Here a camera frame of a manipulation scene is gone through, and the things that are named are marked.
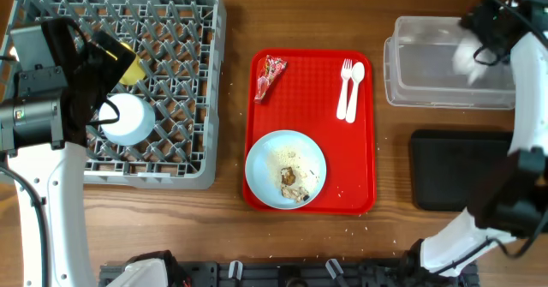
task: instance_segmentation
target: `white cup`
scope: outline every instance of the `white cup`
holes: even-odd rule
[[[147,102],[133,94],[123,93],[109,98],[120,111],[120,120],[103,124],[104,135],[120,146],[132,146],[143,141],[154,129],[156,116]],[[112,107],[103,104],[99,110],[99,121],[116,118]]]

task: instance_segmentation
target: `candy wrapper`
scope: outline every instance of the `candy wrapper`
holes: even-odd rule
[[[287,61],[281,58],[266,56],[265,66],[260,71],[259,78],[257,79],[257,92],[255,93],[255,103],[265,97],[266,91],[271,86],[272,82],[285,70],[288,65]]]

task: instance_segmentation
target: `yellow object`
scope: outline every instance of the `yellow object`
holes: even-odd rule
[[[129,46],[126,43],[120,43],[127,49],[133,51],[131,49],[131,46]],[[145,70],[140,66],[140,57],[139,55],[135,54],[135,59],[129,66],[128,70],[126,70],[126,73],[122,76],[120,79],[120,83],[126,86],[132,86],[137,83],[139,80],[145,79]]]

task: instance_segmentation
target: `wooden table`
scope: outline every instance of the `wooden table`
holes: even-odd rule
[[[170,249],[178,260],[243,262],[399,256],[455,213],[412,204],[408,140],[416,129],[506,129],[511,111],[388,105],[383,46],[400,15],[459,16],[477,0],[224,0],[228,12],[221,77],[217,180],[206,191],[86,186],[92,266]],[[12,0],[0,0],[2,29]],[[360,217],[255,212],[241,197],[249,64],[268,47],[348,49],[372,62],[377,137],[375,207]],[[0,286],[22,286],[21,232],[13,187],[0,186]],[[548,285],[548,237],[521,260],[498,249],[479,261],[484,286]]]

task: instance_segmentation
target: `dish rack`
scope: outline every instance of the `dish rack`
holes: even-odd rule
[[[86,36],[103,30],[140,55],[146,78],[118,84],[109,96],[132,93],[152,105],[157,119],[151,135],[134,146],[113,144],[100,127],[88,126],[85,183],[209,188],[217,159],[223,0],[15,0],[1,54],[13,46],[7,35],[13,27],[58,16],[75,20]],[[0,71],[10,70],[0,64]]]

